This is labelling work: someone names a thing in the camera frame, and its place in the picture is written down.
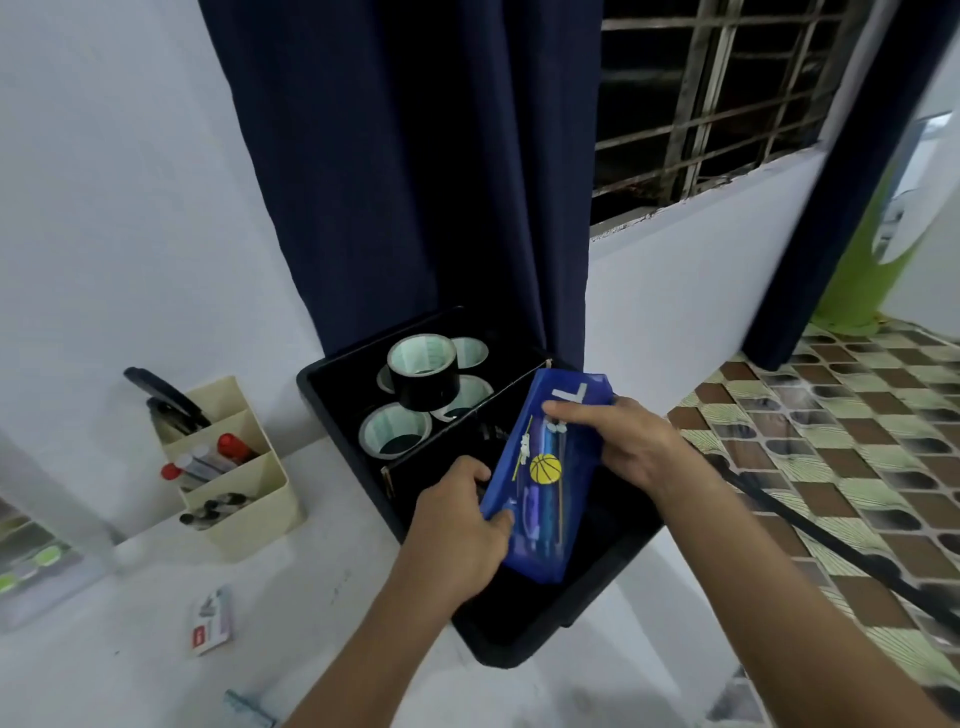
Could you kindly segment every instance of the left hand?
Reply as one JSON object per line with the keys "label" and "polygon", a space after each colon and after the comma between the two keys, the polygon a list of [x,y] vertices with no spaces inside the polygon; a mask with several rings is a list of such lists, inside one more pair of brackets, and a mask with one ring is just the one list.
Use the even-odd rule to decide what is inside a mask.
{"label": "left hand", "polygon": [[507,555],[514,514],[503,510],[484,521],[476,481],[490,468],[461,455],[440,482],[420,493],[390,582],[449,618],[486,587]]}

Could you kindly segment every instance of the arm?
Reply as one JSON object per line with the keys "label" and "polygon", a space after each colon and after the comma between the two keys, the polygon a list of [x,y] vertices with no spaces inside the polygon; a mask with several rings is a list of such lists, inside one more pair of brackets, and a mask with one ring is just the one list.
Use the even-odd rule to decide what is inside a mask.
{"label": "arm", "polygon": [[387,583],[287,728],[390,725],[444,625],[490,583],[507,555],[513,514],[486,522],[477,504],[476,480],[489,478],[487,466],[461,457],[420,494]]}
{"label": "arm", "polygon": [[595,427],[604,462],[656,503],[777,724],[948,726],[924,692],[797,570],[669,423],[633,400],[548,402]]}

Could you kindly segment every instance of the yellow basketball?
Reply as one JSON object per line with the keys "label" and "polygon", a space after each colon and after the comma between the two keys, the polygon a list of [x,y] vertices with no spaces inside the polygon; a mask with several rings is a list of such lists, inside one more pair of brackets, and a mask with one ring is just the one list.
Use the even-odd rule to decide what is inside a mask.
{"label": "yellow basketball", "polygon": [[544,452],[534,457],[530,463],[530,477],[539,485],[549,485],[560,480],[563,467],[556,455]]}

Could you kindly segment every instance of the window bars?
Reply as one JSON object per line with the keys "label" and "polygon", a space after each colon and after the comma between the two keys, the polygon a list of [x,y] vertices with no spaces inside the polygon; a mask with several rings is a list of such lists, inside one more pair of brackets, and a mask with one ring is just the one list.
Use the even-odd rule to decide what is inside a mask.
{"label": "window bars", "polygon": [[669,205],[815,142],[870,7],[607,0],[592,225]]}

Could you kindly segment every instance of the beige pen organizer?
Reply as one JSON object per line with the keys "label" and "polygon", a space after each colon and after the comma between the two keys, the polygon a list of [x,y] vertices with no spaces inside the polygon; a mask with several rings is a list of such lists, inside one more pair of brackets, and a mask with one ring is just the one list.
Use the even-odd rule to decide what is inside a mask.
{"label": "beige pen organizer", "polygon": [[155,419],[156,436],[168,460],[173,462],[178,455],[197,445],[208,445],[215,450],[218,438],[226,433],[236,435],[260,453],[250,462],[195,490],[178,488],[183,503],[191,511],[203,508],[208,500],[224,493],[241,493],[253,499],[236,513],[199,532],[217,547],[225,561],[240,561],[303,523],[303,510],[235,376],[226,376],[185,394],[212,424],[191,435],[183,435]]}

